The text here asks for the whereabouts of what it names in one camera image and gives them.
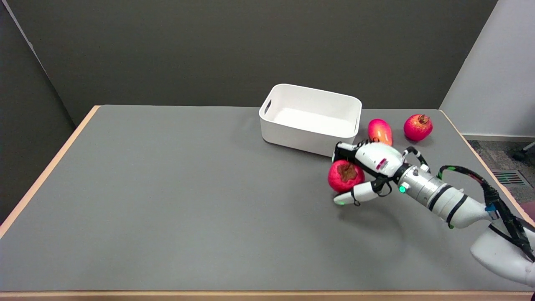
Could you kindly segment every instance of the wooden table edge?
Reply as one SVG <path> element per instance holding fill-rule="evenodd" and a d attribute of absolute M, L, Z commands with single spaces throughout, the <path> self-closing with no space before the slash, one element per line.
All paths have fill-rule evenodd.
<path fill-rule="evenodd" d="M 56 156 L 50 161 L 43 173 L 39 175 L 39 178 L 30 187 L 28 192 L 23 196 L 20 202 L 15 206 L 15 209 L 6 218 L 6 220 L 0 225 L 0 239 L 9 230 L 9 227 L 13 224 L 15 219 L 24 210 L 26 205 L 30 202 L 37 190 L 41 187 L 46 178 L 54 170 L 58 162 L 63 158 L 67 150 L 74 143 L 78 135 L 82 132 L 83 128 L 91 120 L 94 114 L 97 112 L 100 106 L 94 106 L 91 111 L 85 116 L 80 125 L 74 130 L 72 135 L 67 139 L 67 142 L 63 144 L 63 147 L 58 151 Z M 511 193 L 498 182 L 498 179 L 492 174 L 487 164 L 476 153 L 464 136 L 458 131 L 457 127 L 444 113 L 439 110 L 450 122 L 455 131 L 461 136 L 463 141 L 473 152 L 479 162 L 485 167 L 492 178 L 498 183 L 499 188 L 509 198 L 513 206 L 518 210 L 520 215 L 531 224 L 535 225 L 535 222 L 527 215 L 527 213 L 520 207 Z M 277 299 L 277 300 L 366 300 L 366 301 L 384 301 L 384 300 L 407 300 L 407 301 L 420 301 L 420 300 L 481 300 L 481 301 L 527 301 L 532 296 L 531 292 L 523 291 L 25 291 L 25 292 L 0 292 L 0 299 L 3 300 L 70 300 L 76 298 L 76 300 L 99 300 L 105 298 L 108 301 L 117 300 L 133 300 L 141 298 L 150 298 L 151 300 L 207 300 L 218 299 L 220 300 L 236 300 L 236 301 L 249 301 L 263 299 Z"/>
<path fill-rule="evenodd" d="M 19 203 L 15 206 L 13 211 L 7 216 L 5 221 L 0 225 L 0 239 L 4 236 L 4 234 L 9 230 L 9 227 L 15 222 L 19 214 L 24 210 L 26 205 L 30 202 L 30 200 L 33 198 L 37 190 L 43 185 L 43 182 L 47 179 L 47 177 L 50 175 L 50 173 L 54 170 L 56 165 L 59 163 L 59 160 L 63 158 L 67 150 L 71 147 L 71 145 L 74 143 L 78 135 L 82 132 L 83 128 L 87 125 L 89 120 L 93 117 L 93 115 L 97 112 L 98 108 L 100 106 L 94 106 L 91 108 L 91 111 L 87 113 L 85 118 L 82 120 L 80 125 L 74 130 L 72 135 L 67 139 L 67 142 L 63 144 L 61 149 L 58 151 L 58 153 L 52 158 L 52 161 L 47 165 L 47 167 L 43 170 L 43 172 L 39 175 L 39 178 L 34 182 L 32 187 L 26 192 L 26 194 L 20 199 Z"/>

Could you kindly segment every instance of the gray table surface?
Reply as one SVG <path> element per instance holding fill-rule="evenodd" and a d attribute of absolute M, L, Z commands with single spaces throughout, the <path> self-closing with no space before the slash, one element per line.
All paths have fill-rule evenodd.
<path fill-rule="evenodd" d="M 472 258 L 483 221 L 450 230 L 395 191 L 336 206 L 330 158 L 266 143 L 257 112 L 100 107 L 0 240 L 0 290 L 530 290 Z M 357 140 L 382 118 L 403 149 L 417 112 L 434 172 L 492 180 L 438 110 L 363 110 Z"/>

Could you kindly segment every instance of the robotic arm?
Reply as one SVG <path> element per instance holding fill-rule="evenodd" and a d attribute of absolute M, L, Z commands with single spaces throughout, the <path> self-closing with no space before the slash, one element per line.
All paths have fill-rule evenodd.
<path fill-rule="evenodd" d="M 419 167 L 406 161 L 409 153 L 418 158 Z M 535 287 L 535 256 L 531 248 L 531 244 L 535 244 L 535 228 L 514 216 L 497 190 L 477 173 L 464 167 L 446 165 L 434 176 L 421 153 L 413 147 L 401 154 L 391 146 L 369 140 L 357 145 L 339 142 L 332 157 L 333 162 L 336 160 L 356 164 L 375 178 L 337 195 L 334 198 L 336 204 L 360 206 L 361 202 L 384 197 L 392 192 L 390 182 L 393 182 L 400 193 L 418 201 L 451 229 L 487 220 L 490 225 L 470 249 L 474 258 L 494 274 Z M 442 181 L 445 170 L 475 179 L 483 188 L 485 204 Z M 382 194 L 385 185 L 389 192 Z"/>

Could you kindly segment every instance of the storage bin handle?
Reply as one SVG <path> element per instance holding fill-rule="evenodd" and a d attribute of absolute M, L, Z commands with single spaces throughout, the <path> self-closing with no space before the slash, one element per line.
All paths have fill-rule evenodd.
<path fill-rule="evenodd" d="M 268 112 L 269 108 L 271 107 L 271 101 L 272 101 L 272 99 L 269 100 L 269 102 L 267 103 L 266 107 L 264 108 L 263 115 L 266 115 L 266 113 Z"/>

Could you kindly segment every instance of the floor vent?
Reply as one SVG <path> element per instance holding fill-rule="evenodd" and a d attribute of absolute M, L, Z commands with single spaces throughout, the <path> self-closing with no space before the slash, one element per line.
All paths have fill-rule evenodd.
<path fill-rule="evenodd" d="M 518 170 L 492 169 L 494 176 L 503 186 L 507 187 L 531 187 L 530 183 L 518 172 Z"/>

